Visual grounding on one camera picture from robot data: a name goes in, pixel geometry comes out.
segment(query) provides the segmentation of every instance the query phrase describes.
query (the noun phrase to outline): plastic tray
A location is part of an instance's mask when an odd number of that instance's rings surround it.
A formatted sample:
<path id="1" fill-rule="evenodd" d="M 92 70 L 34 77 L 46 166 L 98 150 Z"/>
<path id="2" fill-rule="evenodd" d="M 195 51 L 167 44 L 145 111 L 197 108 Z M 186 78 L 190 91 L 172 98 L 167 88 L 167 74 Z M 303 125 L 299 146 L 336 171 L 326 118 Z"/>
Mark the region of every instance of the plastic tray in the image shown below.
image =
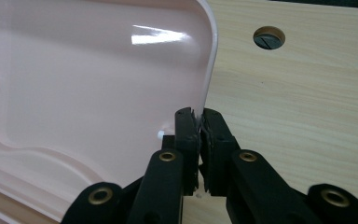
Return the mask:
<path id="1" fill-rule="evenodd" d="M 0 0 L 0 191 L 59 221 L 130 184 L 175 111 L 202 112 L 216 48 L 203 0 Z"/>

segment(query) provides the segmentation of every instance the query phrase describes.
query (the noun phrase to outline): light wood surface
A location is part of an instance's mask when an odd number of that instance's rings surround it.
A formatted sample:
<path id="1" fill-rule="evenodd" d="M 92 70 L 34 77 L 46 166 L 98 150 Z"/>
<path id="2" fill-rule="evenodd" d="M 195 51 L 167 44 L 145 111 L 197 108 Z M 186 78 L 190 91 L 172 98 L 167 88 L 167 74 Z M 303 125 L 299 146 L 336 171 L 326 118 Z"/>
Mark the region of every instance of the light wood surface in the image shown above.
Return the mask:
<path id="1" fill-rule="evenodd" d="M 219 49 L 206 106 L 293 188 L 330 183 L 358 197 L 358 8 L 209 3 Z M 282 48 L 255 45 L 266 25 L 283 30 Z M 202 189 L 185 198 L 183 219 L 230 223 L 225 199 Z"/>

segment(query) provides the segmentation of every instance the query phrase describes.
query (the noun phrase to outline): pink tray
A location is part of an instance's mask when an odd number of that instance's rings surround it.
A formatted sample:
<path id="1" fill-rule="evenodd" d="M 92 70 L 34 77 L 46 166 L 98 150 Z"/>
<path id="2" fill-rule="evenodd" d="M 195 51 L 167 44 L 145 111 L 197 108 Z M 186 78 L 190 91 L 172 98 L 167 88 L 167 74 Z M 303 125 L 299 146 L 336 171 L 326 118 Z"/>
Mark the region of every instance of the pink tray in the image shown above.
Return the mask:
<path id="1" fill-rule="evenodd" d="M 0 191 L 59 221 L 142 176 L 175 111 L 202 112 L 216 48 L 204 0 L 0 0 Z"/>

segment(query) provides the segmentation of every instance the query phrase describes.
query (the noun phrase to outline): wooden table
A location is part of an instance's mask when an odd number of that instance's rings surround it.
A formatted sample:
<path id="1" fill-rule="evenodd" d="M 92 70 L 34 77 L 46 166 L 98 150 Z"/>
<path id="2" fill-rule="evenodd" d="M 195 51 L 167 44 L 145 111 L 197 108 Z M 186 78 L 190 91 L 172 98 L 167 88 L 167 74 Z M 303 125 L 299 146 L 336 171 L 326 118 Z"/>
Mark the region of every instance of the wooden table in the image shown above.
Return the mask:
<path id="1" fill-rule="evenodd" d="M 221 112 L 240 146 L 264 155 L 293 188 L 330 183 L 358 197 L 358 8 L 209 2 L 219 50 L 206 106 Z M 254 43 L 255 30 L 267 25 L 284 32 L 280 49 Z M 19 211 L 0 197 L 0 206 Z M 16 209 L 27 223 L 30 211 Z M 225 199 L 203 189 L 185 198 L 183 219 L 230 223 Z"/>

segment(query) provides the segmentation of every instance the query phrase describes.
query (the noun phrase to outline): brass ring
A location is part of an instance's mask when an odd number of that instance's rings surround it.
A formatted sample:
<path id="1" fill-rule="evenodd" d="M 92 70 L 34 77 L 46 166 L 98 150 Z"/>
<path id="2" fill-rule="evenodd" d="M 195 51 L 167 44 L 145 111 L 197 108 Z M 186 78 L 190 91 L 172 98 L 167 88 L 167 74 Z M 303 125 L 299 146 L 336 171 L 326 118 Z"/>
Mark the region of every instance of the brass ring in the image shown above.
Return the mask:
<path id="1" fill-rule="evenodd" d="M 321 191 L 322 198 L 337 207 L 348 207 L 350 201 L 348 198 L 334 189 L 324 189 Z"/>
<path id="2" fill-rule="evenodd" d="M 257 156 L 253 153 L 250 153 L 250 152 L 242 152 L 240 154 L 240 158 L 243 160 L 243 161 L 256 161 L 257 160 Z"/>
<path id="3" fill-rule="evenodd" d="M 101 187 L 101 188 L 94 190 L 89 195 L 89 203 L 94 204 L 94 205 L 103 204 L 103 203 L 106 203 L 107 201 L 109 201 L 112 197 L 113 197 L 113 191 L 110 188 Z"/>
<path id="4" fill-rule="evenodd" d="M 159 154 L 159 159 L 162 161 L 173 161 L 176 159 L 176 156 L 171 152 L 163 152 Z"/>

